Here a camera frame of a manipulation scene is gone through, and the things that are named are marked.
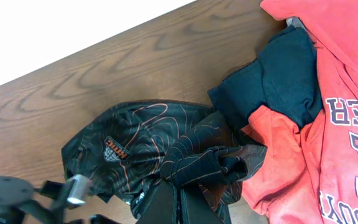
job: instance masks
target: sleeve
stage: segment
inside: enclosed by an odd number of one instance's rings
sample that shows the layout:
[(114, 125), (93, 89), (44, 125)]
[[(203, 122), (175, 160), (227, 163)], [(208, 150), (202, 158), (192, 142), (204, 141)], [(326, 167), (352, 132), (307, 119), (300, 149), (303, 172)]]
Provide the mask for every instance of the sleeve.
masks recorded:
[(263, 166), (243, 182), (242, 196), (251, 208), (271, 223), (322, 223), (298, 126), (261, 106), (242, 130), (268, 148)]

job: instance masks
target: clothing pile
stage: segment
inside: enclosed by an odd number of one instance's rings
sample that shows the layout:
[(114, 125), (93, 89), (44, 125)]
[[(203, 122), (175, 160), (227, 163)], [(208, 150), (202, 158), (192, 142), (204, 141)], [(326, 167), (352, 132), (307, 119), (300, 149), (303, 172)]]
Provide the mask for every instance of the clothing pile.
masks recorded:
[(196, 186), (224, 223), (241, 196), (270, 223), (358, 223), (358, 1), (261, 6), (289, 26), (208, 92), (213, 108), (113, 106), (63, 147), (66, 178), (136, 218), (163, 182)]

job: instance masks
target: logo patch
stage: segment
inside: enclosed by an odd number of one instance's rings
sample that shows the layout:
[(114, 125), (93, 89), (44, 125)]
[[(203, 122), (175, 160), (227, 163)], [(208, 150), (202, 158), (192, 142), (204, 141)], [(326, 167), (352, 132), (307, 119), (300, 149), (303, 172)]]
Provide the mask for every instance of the logo patch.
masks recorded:
[(129, 152), (112, 137), (108, 136), (106, 140), (104, 140), (104, 143), (106, 148), (103, 154), (106, 162), (124, 160), (129, 156)]

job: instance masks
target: wood grain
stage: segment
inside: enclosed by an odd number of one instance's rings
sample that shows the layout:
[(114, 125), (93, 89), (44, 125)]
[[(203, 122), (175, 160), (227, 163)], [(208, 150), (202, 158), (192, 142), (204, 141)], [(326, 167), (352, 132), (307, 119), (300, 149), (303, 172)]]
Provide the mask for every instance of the wood grain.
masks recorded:
[[(207, 91), (282, 28), (259, 1), (199, 0), (0, 86), (0, 175), (63, 181), (61, 147), (104, 110), (156, 98), (210, 104)], [(246, 206), (231, 207), (233, 223), (252, 223)], [(135, 222), (117, 198), (67, 218), (94, 213)]]

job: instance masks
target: red t-shirt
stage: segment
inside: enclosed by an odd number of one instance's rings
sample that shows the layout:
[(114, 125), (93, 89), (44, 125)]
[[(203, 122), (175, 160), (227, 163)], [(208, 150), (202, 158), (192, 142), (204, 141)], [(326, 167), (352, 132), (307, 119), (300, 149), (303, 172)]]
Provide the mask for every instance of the red t-shirt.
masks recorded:
[(299, 17), (310, 32), (325, 112), (300, 132), (265, 107), (252, 114), (243, 131), (268, 151), (242, 194), (271, 223), (358, 223), (358, 1), (261, 6), (276, 19)]

